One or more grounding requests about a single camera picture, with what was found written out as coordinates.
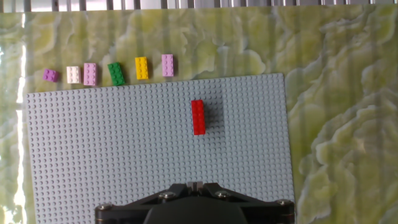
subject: screw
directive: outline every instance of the screw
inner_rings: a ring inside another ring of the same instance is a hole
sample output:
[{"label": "screw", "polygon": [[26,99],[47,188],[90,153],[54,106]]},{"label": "screw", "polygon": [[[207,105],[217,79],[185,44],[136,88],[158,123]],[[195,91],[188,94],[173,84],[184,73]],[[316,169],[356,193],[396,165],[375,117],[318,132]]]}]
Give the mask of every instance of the screw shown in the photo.
[{"label": "screw", "polygon": [[291,203],[293,203],[291,200],[288,199],[279,199],[275,201],[276,203],[278,203],[279,205],[290,205]]},{"label": "screw", "polygon": [[171,199],[177,196],[174,192],[163,192],[159,194],[159,198],[161,199]]},{"label": "screw", "polygon": [[216,192],[216,196],[218,198],[226,198],[226,197],[229,197],[231,195],[225,190],[219,190],[219,191]]},{"label": "screw", "polygon": [[111,203],[104,203],[104,204],[102,204],[102,205],[99,205],[97,208],[99,209],[99,210],[108,210],[108,209],[111,209],[112,208],[112,204]]}]

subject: purple lego brick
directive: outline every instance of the purple lego brick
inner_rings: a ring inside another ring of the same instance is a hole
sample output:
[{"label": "purple lego brick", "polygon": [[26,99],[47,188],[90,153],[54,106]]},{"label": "purple lego brick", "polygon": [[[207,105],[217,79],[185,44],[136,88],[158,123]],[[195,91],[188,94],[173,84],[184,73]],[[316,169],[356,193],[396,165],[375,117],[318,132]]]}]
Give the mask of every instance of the purple lego brick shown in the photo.
[{"label": "purple lego brick", "polygon": [[43,74],[43,79],[50,82],[57,82],[58,72],[50,69],[45,69]]},{"label": "purple lego brick", "polygon": [[85,85],[95,86],[97,85],[97,64],[85,63]]},{"label": "purple lego brick", "polygon": [[162,68],[164,77],[174,76],[173,55],[162,55]]}]

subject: red lego brick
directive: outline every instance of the red lego brick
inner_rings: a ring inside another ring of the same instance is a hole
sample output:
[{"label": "red lego brick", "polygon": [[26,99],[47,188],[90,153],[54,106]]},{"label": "red lego brick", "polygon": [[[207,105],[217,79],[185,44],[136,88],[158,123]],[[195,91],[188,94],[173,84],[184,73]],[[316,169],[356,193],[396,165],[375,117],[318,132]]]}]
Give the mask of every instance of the red lego brick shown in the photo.
[{"label": "red lego brick", "polygon": [[193,134],[206,134],[205,128],[205,110],[203,109],[203,100],[192,100],[192,121]]}]

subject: gray lego baseplate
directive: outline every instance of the gray lego baseplate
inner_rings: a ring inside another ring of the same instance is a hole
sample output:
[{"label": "gray lego baseplate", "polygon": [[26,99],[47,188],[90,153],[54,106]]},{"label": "gray lego baseplate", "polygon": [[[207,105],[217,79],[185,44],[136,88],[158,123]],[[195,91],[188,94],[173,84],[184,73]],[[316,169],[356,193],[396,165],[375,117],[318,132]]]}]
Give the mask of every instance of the gray lego baseplate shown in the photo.
[{"label": "gray lego baseplate", "polygon": [[294,199],[283,74],[31,93],[27,115],[37,223],[93,223],[101,203],[189,181]]}]

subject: green lego brick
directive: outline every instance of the green lego brick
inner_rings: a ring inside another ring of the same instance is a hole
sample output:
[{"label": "green lego brick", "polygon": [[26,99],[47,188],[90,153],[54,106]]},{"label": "green lego brick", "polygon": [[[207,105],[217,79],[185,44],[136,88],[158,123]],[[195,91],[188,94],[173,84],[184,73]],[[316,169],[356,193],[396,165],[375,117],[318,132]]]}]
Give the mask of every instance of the green lego brick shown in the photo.
[{"label": "green lego brick", "polygon": [[124,81],[122,70],[120,69],[120,64],[118,62],[108,65],[109,72],[111,74],[113,85],[123,85]]}]

